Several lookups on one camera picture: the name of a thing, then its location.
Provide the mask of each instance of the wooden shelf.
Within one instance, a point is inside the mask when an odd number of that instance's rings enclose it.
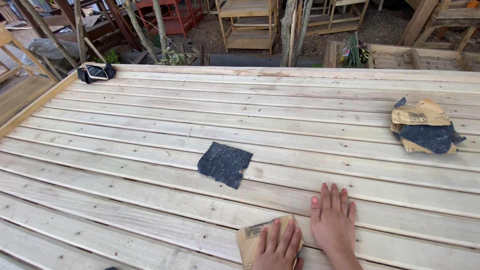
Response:
[[[272,32],[275,40],[276,28]],[[268,30],[236,30],[227,38],[228,49],[270,49]]]

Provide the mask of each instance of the green plant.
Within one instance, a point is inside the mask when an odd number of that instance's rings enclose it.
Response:
[[[116,54],[114,50],[110,50],[110,54],[105,55],[103,58],[105,61],[107,61],[107,63],[120,64],[119,56],[120,55]],[[94,57],[93,60],[95,60],[97,63],[103,63],[103,61],[98,57]]]
[[[162,62],[155,63],[156,65],[185,66],[188,65],[188,59],[192,57],[191,54],[177,53],[170,47],[162,49],[162,55],[164,56]]]

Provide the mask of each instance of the black sandpaper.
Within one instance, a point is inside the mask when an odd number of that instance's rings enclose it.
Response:
[[[237,189],[253,154],[213,142],[197,164],[198,172]]]

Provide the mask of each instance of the wooden table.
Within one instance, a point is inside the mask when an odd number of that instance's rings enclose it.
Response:
[[[304,269],[331,269],[309,228],[322,182],[357,203],[365,270],[480,264],[478,73],[114,67],[73,73],[0,130],[8,269],[241,269],[236,230],[286,213]],[[407,154],[389,128],[402,97],[439,103],[460,151]],[[253,153],[238,190],[196,171],[213,141]]]

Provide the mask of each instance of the wooden crate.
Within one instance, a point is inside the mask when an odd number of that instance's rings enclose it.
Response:
[[[328,41],[325,46],[323,67],[341,68],[337,63],[345,42]],[[422,69],[480,72],[480,53],[441,49],[411,48],[379,44],[366,44],[370,52],[365,68]]]

